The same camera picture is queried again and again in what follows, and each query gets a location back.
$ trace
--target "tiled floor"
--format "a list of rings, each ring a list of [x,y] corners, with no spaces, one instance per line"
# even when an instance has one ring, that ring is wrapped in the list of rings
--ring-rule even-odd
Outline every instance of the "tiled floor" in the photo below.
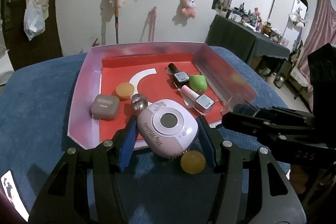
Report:
[[[306,105],[304,104],[304,102],[300,97],[294,100],[296,91],[290,86],[290,84],[285,83],[285,85],[283,85],[281,89],[279,89],[273,84],[274,78],[275,78],[274,75],[270,76],[267,79],[267,83],[281,97],[281,99],[285,102],[288,108],[309,112],[309,110],[307,109]]]

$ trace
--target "green tablecloth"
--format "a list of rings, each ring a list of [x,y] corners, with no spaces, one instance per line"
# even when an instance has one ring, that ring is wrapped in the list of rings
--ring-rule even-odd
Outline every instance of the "green tablecloth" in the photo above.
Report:
[[[216,15],[206,39],[209,46],[224,47],[250,64],[253,56],[288,60],[290,50],[231,19]]]

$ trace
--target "yellow-orange disc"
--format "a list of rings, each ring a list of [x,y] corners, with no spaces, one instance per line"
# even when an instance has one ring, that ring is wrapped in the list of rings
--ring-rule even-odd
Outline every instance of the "yellow-orange disc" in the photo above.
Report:
[[[115,91],[120,99],[127,100],[133,96],[134,86],[131,83],[120,83]]]
[[[205,167],[205,158],[198,151],[188,151],[181,158],[181,167],[188,174],[198,174]]]

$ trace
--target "green toy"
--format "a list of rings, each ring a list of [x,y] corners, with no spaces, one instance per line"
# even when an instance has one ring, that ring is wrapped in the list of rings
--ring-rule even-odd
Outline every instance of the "green toy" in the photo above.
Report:
[[[190,75],[189,86],[193,91],[197,92],[198,94],[206,92],[208,88],[207,81],[205,80],[204,75]]]

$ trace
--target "plastic bag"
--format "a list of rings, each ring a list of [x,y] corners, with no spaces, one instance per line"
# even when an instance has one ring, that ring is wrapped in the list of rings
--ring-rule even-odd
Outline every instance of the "plastic bag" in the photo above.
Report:
[[[29,41],[45,30],[41,5],[37,5],[34,0],[29,0],[27,4],[24,17],[24,30]]]

